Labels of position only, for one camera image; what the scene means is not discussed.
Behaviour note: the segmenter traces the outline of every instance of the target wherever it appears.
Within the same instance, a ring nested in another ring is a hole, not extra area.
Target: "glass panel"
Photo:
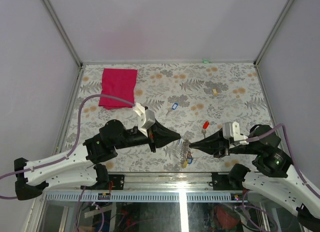
[[[182,198],[180,194],[179,203],[97,202],[103,210],[104,226],[101,232],[259,231],[248,221],[240,203],[186,203]],[[248,198],[246,205],[266,210],[277,222],[279,232],[301,231],[296,217],[278,204],[256,193],[249,194]],[[79,232],[98,232],[102,226],[100,210],[92,203],[82,202],[76,213],[76,205],[75,202],[48,202],[46,216],[42,220],[43,231],[75,232],[77,214]],[[250,219],[259,227],[275,231],[276,227],[270,218],[255,209],[247,208],[247,211]]]

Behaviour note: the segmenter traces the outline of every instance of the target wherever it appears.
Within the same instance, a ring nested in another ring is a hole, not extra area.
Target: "metal key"
[[[207,130],[202,128],[201,129],[201,133],[203,134],[204,138],[206,138],[206,133],[207,133]]]
[[[166,116],[168,116],[170,112],[172,112],[172,108],[168,108],[168,112],[166,113]]]

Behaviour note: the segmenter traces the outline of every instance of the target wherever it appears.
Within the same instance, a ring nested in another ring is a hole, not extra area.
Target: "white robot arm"
[[[218,132],[189,147],[216,158],[230,154],[257,155],[252,164],[265,176],[235,164],[228,175],[230,184],[235,189],[246,188],[262,194],[297,216],[307,229],[320,231],[320,190],[308,179],[303,182],[290,156],[278,148],[281,139],[269,131],[268,125],[256,125],[245,136],[240,133],[239,123],[227,122]]]
[[[181,138],[180,134],[162,126],[147,107],[137,103],[133,110],[138,115],[138,126],[132,129],[127,130],[119,120],[110,120],[99,129],[99,134],[75,150],[36,161],[16,159],[14,170],[24,171],[16,175],[18,200],[29,200],[43,191],[58,188],[107,189],[108,172],[100,163],[116,157],[116,149],[149,144],[150,150],[156,152],[156,148]]]

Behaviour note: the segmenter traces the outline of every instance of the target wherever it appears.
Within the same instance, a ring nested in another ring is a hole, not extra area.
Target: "pink cloth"
[[[133,96],[137,82],[138,70],[135,69],[111,69],[105,68],[102,74],[102,92],[101,94],[116,96],[121,99],[135,103]],[[101,97],[99,106],[107,110],[132,107],[124,102]]]

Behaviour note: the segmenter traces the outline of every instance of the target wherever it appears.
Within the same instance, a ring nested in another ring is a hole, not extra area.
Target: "floral tablecloth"
[[[203,139],[201,128],[205,121],[210,123],[206,136],[228,121],[239,122],[244,134],[255,124],[271,125],[252,63],[87,65],[64,150],[75,142],[81,102],[89,95],[101,93],[104,68],[137,69],[135,101],[148,106],[161,124],[180,133],[184,140]],[[175,102],[178,108],[166,116]],[[79,143],[96,135],[110,119],[121,120],[126,128],[137,125],[137,116],[131,109],[106,110],[98,107],[98,103],[99,99],[94,98],[82,110]],[[112,172],[226,172],[235,163],[254,169],[251,165],[254,156],[231,155],[215,159],[198,150],[191,152],[194,160],[183,170],[178,141],[157,149],[156,153],[152,153],[148,145],[117,150],[118,156],[106,162],[106,166]]]

